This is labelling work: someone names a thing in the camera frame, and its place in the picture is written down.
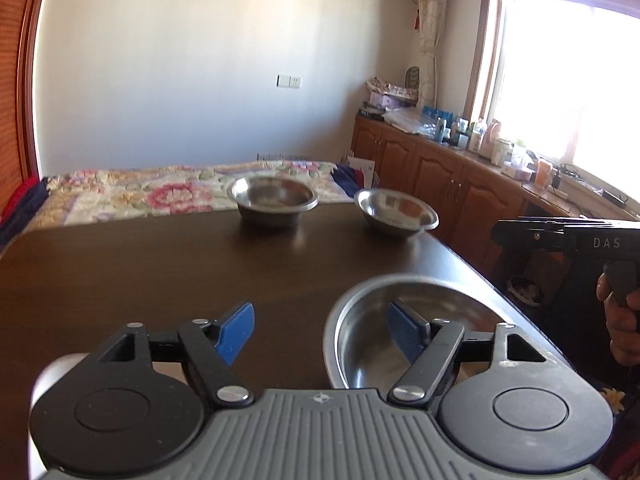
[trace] cabinet handle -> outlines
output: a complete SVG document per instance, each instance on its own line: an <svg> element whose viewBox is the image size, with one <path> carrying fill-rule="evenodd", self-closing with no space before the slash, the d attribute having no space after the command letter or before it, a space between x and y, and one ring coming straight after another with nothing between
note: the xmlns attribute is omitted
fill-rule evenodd
<svg viewBox="0 0 640 480"><path fill-rule="evenodd" d="M460 198L460 191L462 191L462 184L458 184L458 192L456 193L456 204L458 203L458 199Z"/></svg>
<svg viewBox="0 0 640 480"><path fill-rule="evenodd" d="M449 182L449 185L447 186L447 198L451 198L451 186L455 183L456 181L453 179L451 179L451 182Z"/></svg>

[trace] bed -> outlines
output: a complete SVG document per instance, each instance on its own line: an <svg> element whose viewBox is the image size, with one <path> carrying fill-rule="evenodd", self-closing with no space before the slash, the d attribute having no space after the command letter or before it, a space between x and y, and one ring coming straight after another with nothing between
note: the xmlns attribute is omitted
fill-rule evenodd
<svg viewBox="0 0 640 480"><path fill-rule="evenodd" d="M360 187L350 168L318 161L76 171L29 186L2 216L0 246L20 232L40 228L235 209L226 188L251 174L301 180L318 193L319 203L350 202Z"/></svg>

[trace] cabinet door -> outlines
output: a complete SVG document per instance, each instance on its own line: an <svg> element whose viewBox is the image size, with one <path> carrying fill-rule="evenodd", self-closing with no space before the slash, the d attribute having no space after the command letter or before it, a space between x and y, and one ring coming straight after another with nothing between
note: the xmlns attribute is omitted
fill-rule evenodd
<svg viewBox="0 0 640 480"><path fill-rule="evenodd" d="M351 141L351 151L353 151L354 156L375 160L381 132L382 126L380 124L360 117L356 118L353 140Z"/></svg>
<svg viewBox="0 0 640 480"><path fill-rule="evenodd" d="M404 191L407 170L415 154L416 141L408 134L384 130L378 149L376 168L380 187Z"/></svg>
<svg viewBox="0 0 640 480"><path fill-rule="evenodd" d="M406 190L438 213L440 224L432 234L443 243L448 243L458 216L459 205L454 198L463 168L461 160L443 155L425 144L418 149L410 170Z"/></svg>
<svg viewBox="0 0 640 480"><path fill-rule="evenodd" d="M504 177L467 167L456 201L460 214L450 247L488 276L500 254L491 240L491 229L498 220L517 217L522 204L520 190Z"/></svg>

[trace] beige curtain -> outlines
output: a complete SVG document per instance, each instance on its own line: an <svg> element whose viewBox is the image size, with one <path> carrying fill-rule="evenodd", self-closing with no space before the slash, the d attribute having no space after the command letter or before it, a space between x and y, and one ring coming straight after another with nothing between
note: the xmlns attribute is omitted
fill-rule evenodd
<svg viewBox="0 0 640 480"><path fill-rule="evenodd" d="M447 0L418 0L420 14L420 110L424 105L434 107L438 93L438 64L436 49L444 22Z"/></svg>

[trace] light switch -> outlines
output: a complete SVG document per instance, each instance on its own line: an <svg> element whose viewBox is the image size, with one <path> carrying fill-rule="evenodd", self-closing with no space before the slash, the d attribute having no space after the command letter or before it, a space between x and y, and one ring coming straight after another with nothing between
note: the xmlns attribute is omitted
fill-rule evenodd
<svg viewBox="0 0 640 480"><path fill-rule="evenodd" d="M291 76L290 75L279 75L278 82L276 83L279 88L289 88L291 85Z"/></svg>

